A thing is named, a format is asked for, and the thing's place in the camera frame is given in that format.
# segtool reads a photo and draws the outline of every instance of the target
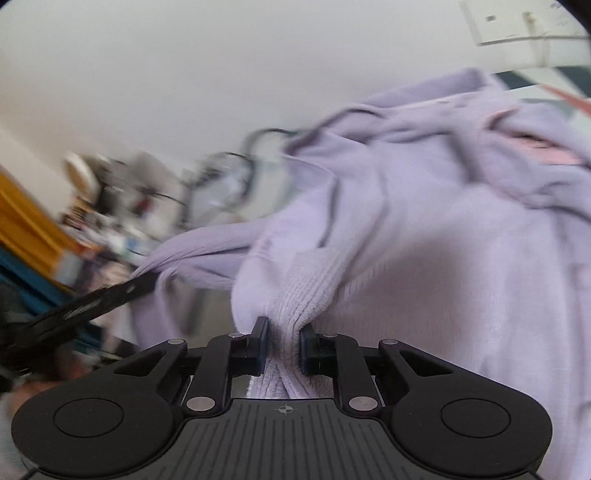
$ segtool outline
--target lavender fabric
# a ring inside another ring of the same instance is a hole
[[[511,135],[582,166],[543,165]],[[591,151],[560,113],[466,70],[353,105],[285,159],[301,193],[284,210],[185,233],[138,269],[162,272],[132,305],[142,346],[179,335],[172,276],[231,289],[241,332],[271,319],[253,397],[329,392],[298,368],[309,322],[361,345],[398,338],[536,398],[554,426],[540,474],[591,478]]]

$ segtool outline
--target circular pad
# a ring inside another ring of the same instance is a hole
[[[22,455],[60,478],[119,475],[157,455],[174,429],[167,402],[135,377],[99,380],[83,377],[28,400],[12,421]]]
[[[532,398],[484,379],[454,381],[453,375],[417,384],[396,404],[389,426],[412,458],[461,478],[527,471],[539,464],[552,433],[548,414]]]
[[[83,398],[66,403],[53,422],[66,435],[98,437],[115,430],[123,420],[123,409],[102,398]]]
[[[511,422],[500,405],[480,398],[464,398],[448,403],[441,411],[448,429],[464,437],[483,439],[505,431]]]

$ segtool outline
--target ribbed surface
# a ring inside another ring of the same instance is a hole
[[[188,422],[162,457],[121,480],[443,478],[400,454],[377,421],[350,418],[332,400],[235,400],[221,417]]]

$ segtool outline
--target white wall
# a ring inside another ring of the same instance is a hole
[[[56,168],[67,150],[145,150],[180,171],[255,128],[536,61],[528,41],[477,47],[457,0],[12,0],[0,119]],[[550,63],[589,63],[587,42],[551,41]]]
[[[53,218],[71,204],[70,183],[0,128],[0,166]]]

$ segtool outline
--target wall socket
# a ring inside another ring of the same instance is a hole
[[[463,0],[474,39],[479,44],[523,38],[587,38],[587,31],[555,0]],[[524,13],[535,18],[535,31]]]

